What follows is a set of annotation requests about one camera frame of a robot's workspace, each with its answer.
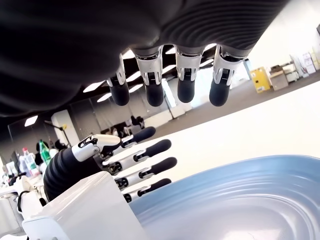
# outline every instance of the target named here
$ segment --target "person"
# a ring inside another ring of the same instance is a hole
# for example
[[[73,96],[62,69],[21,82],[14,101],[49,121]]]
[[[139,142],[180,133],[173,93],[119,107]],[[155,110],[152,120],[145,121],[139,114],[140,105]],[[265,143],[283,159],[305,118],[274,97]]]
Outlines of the person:
[[[133,115],[131,116],[131,124],[134,125],[134,126],[139,125],[137,119]]]
[[[145,128],[145,120],[143,119],[143,117],[137,116],[136,120],[139,123],[141,129],[144,129]]]
[[[115,127],[113,127],[113,126],[111,127],[111,132],[112,132],[113,136],[119,137],[118,131],[117,131],[117,129]]]
[[[58,139],[57,141],[55,141],[54,146],[56,149],[58,149],[58,151],[60,152],[63,149],[67,149],[67,146],[64,143],[60,142],[60,139]]]

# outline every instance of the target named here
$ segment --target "light blue plate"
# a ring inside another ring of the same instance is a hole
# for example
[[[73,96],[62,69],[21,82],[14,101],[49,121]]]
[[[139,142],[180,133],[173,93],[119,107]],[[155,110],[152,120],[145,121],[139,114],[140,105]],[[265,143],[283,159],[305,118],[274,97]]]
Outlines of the light blue plate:
[[[152,240],[319,240],[320,160],[277,155],[236,162],[130,206]]]

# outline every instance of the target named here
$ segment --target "table surface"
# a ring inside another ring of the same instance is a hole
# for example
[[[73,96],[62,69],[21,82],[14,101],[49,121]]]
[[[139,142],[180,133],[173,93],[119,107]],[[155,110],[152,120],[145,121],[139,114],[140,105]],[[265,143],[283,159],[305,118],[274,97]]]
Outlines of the table surface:
[[[134,189],[163,178],[178,181],[211,168],[256,157],[292,154],[320,158],[319,92],[320,82],[316,82],[230,115],[138,144],[114,159],[161,139],[170,139],[172,147],[119,176],[168,157],[177,158],[174,168],[137,184]]]

